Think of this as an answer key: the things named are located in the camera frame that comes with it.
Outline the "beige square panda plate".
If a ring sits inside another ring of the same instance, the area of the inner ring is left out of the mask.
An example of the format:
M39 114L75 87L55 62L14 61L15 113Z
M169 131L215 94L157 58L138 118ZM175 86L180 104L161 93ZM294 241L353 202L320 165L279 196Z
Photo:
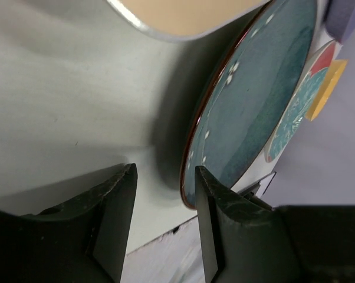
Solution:
M108 1L125 21L140 32L162 41L202 38L262 7L253 0Z

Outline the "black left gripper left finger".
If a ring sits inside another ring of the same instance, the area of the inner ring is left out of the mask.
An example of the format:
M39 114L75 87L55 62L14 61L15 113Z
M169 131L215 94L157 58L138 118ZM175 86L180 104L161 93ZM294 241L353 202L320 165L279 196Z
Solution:
M33 215L0 210L0 282L119 282L137 167Z

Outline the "red and teal round plate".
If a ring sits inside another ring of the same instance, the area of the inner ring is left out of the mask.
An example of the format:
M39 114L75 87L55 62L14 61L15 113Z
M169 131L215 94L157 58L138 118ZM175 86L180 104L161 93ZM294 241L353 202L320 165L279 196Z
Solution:
M266 143L266 162L273 162L297 131L324 81L334 57L336 44L335 40L329 41L307 60L291 100Z

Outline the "purple square panda plate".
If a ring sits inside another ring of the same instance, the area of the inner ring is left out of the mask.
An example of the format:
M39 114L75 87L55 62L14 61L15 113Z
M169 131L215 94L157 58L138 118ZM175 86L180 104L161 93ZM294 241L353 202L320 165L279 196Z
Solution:
M329 36L344 44L355 30L355 0L329 1L324 25Z

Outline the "yellow square panda plate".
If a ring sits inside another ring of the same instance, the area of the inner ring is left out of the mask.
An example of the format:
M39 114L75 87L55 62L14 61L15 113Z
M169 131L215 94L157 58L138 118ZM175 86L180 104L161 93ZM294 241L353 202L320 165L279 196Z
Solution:
M308 121L313 121L322 111L342 76L347 63L348 60L334 60L331 63L313 103L305 114L305 118Z

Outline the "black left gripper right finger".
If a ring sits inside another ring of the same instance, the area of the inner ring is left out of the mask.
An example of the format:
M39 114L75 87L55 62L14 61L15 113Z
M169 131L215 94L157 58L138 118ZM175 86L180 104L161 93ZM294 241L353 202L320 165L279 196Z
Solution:
M273 208L195 169L206 282L355 282L355 205Z

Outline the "dark teal floral plate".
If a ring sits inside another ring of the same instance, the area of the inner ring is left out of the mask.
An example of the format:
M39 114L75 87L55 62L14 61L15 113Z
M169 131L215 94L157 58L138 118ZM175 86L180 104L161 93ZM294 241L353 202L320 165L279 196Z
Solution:
M196 207L197 166L232 187L258 157L301 77L316 17L316 1L271 1L225 51L187 135L180 168L186 207Z

